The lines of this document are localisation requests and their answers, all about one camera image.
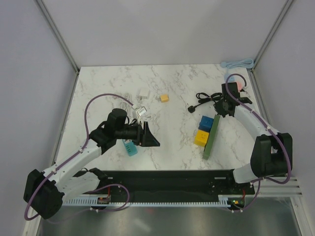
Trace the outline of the teal power strip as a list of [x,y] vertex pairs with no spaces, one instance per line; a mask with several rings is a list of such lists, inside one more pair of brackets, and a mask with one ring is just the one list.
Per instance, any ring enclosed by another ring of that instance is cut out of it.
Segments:
[[138,153],[136,145],[132,140],[122,140],[128,156],[134,156]]

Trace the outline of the blue cube socket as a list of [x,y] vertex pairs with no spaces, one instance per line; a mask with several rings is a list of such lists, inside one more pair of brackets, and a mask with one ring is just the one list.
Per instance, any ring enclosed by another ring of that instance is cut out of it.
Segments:
[[213,118],[202,116],[198,129],[209,133],[212,128],[213,122]]

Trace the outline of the yellow cube socket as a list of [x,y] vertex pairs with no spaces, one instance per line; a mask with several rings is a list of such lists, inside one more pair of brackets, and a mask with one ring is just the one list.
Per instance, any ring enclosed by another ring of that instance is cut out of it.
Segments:
[[200,147],[205,147],[208,141],[210,133],[198,129],[196,136],[194,138],[194,144]]

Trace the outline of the green power strip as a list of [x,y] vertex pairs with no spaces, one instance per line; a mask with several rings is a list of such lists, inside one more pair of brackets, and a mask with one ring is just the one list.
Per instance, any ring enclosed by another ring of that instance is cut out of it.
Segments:
[[213,147],[213,144],[215,141],[215,137],[216,137],[216,133],[218,130],[218,126],[219,126],[219,121],[220,121],[220,115],[215,115],[211,130],[209,133],[209,137],[208,137],[208,140],[207,140],[207,143],[206,143],[206,146],[204,148],[203,155],[202,155],[202,158],[205,160],[208,160],[210,157],[211,150],[212,150],[212,147]]

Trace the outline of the yellow plug adapter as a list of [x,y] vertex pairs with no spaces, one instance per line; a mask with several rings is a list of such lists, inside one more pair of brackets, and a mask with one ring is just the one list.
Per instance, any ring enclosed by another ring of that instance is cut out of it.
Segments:
[[169,96],[167,94],[162,94],[162,95],[160,95],[159,99],[160,99],[161,103],[165,103],[165,102],[169,101]]

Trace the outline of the white charger plug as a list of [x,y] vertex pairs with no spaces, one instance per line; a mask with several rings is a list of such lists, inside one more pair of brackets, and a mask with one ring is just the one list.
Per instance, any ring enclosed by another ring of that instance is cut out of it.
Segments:
[[145,100],[149,99],[150,97],[150,90],[148,88],[140,88],[137,94],[137,99]]

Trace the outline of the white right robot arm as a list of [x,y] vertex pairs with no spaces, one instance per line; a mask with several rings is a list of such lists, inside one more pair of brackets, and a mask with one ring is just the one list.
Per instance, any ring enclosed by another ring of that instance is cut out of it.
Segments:
[[238,193],[243,183],[269,179],[285,184],[292,171],[293,140],[288,133],[281,133],[264,120],[254,109],[252,101],[241,97],[236,82],[221,85],[222,98],[214,104],[222,117],[237,119],[254,139],[249,164],[233,170],[233,177],[225,181],[230,193]]

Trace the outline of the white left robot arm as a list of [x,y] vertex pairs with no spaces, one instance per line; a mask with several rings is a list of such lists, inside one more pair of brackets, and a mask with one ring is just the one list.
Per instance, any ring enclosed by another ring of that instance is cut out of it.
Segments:
[[112,148],[117,140],[131,140],[136,146],[158,147],[159,141],[150,132],[148,123],[126,123],[127,113],[115,108],[95,130],[87,133],[83,146],[73,155],[40,172],[37,169],[28,174],[23,199],[27,208],[36,211],[37,216],[50,219],[62,204],[85,192],[104,193],[108,181],[88,172],[80,177],[75,174],[94,159]]

